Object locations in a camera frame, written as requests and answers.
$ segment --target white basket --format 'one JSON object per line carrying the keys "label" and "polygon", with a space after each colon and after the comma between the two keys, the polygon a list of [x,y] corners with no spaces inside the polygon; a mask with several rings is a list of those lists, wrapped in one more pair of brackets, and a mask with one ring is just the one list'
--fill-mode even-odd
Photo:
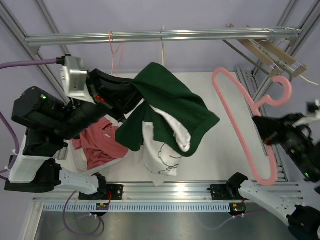
{"label": "white basket", "polygon": [[[115,119],[110,116],[106,116],[106,118],[114,125],[120,126],[122,123],[118,123]],[[75,150],[72,141],[68,141],[68,151],[66,160],[57,160],[62,167],[65,169],[75,172],[75,173],[84,173],[85,175],[91,175],[96,173],[97,171],[107,168],[113,164],[118,163],[120,159],[115,159],[110,161],[104,165],[98,166],[94,169],[88,170],[87,157],[82,149]]]}

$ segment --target hook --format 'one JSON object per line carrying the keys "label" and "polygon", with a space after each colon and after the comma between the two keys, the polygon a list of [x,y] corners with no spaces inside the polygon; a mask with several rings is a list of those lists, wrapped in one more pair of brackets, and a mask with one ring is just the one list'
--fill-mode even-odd
{"label": "hook", "polygon": [[269,28],[265,28],[264,30],[269,31],[269,32],[271,33],[271,36],[270,36],[270,39],[265,39],[265,40],[261,40],[261,41],[258,42],[258,43],[260,44],[259,49],[261,49],[266,42],[272,42],[273,40],[276,39],[276,33],[275,33],[275,31],[273,31],[272,29],[269,29]]}
{"label": "hook", "polygon": [[162,45],[162,54],[161,54],[161,65],[165,66],[165,43],[164,40],[162,39],[162,31],[165,30],[165,25],[161,28],[160,31],[160,39],[161,39],[161,45]]}
{"label": "hook", "polygon": [[[292,28],[292,27],[286,27],[285,30],[287,30],[287,29],[292,30],[295,34],[296,34],[297,32],[298,32],[298,34],[301,34],[301,29],[294,29],[294,28]],[[295,39],[295,37],[285,38],[285,40],[288,41],[288,42],[291,42],[291,41],[294,40],[294,39]]]}

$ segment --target black mount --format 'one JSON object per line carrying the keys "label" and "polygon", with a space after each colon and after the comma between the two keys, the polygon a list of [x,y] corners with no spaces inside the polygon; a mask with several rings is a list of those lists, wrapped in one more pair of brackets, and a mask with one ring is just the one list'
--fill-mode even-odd
{"label": "black mount", "polygon": [[226,183],[211,184],[208,191],[211,192],[212,200],[243,200],[238,189],[248,178],[237,172]]}

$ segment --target green shirt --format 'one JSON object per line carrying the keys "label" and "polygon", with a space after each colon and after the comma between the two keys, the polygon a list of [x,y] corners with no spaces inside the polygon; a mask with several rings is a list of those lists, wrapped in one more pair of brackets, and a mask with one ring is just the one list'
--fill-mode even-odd
{"label": "green shirt", "polygon": [[[192,93],[160,64],[150,63],[131,84],[142,94],[145,101],[116,131],[116,141],[132,151],[139,151],[144,144],[143,123],[153,123],[154,141],[165,143],[178,154],[190,157],[198,149],[205,133],[220,120],[207,109],[201,97]],[[167,114],[167,119],[159,112]],[[184,141],[188,142],[189,147],[183,149],[177,143],[179,130],[174,132],[168,118],[187,130],[189,138],[186,137]]]}

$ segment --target pink plastic hanger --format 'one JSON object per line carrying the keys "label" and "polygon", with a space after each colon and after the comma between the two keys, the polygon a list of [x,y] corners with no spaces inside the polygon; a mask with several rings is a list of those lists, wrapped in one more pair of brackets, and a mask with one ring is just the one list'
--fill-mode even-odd
{"label": "pink plastic hanger", "polygon": [[220,88],[217,83],[217,75],[219,73],[222,73],[225,76],[227,76],[236,85],[236,87],[240,90],[240,92],[244,96],[246,102],[249,104],[253,115],[255,115],[255,116],[261,116],[261,114],[259,112],[259,108],[263,104],[269,104],[271,106],[278,107],[278,106],[281,106],[281,105],[287,103],[292,95],[291,83],[284,76],[274,76],[272,78],[272,81],[275,83],[280,83],[284,87],[283,97],[279,100],[274,100],[267,94],[261,100],[259,100],[257,103],[255,103],[253,101],[253,99],[251,98],[250,94],[244,88],[244,86],[242,86],[242,84],[240,82],[238,82],[238,80],[236,80],[236,78],[226,69],[219,67],[213,72],[213,75],[212,75],[212,84],[213,84],[216,92],[218,93],[218,96],[219,96],[219,98],[223,104],[223,107],[224,107],[224,109],[225,109],[225,111],[226,111],[226,113],[232,123],[232,126],[236,132],[236,135],[238,136],[238,138],[240,140],[241,146],[244,150],[246,158],[248,159],[248,162],[251,167],[254,178],[256,179],[256,181],[259,184],[273,185],[276,182],[276,180],[278,179],[278,171],[277,171],[277,163],[276,163],[275,153],[274,153],[271,146],[267,146],[268,158],[269,158],[270,168],[271,168],[271,176],[269,179],[261,178],[258,170],[256,169],[253,157],[250,153],[250,150],[249,150],[248,145],[244,139],[244,136],[242,135],[240,128],[236,122],[236,119],[235,119],[234,115],[232,114],[231,109],[230,109],[223,93],[220,91]]}

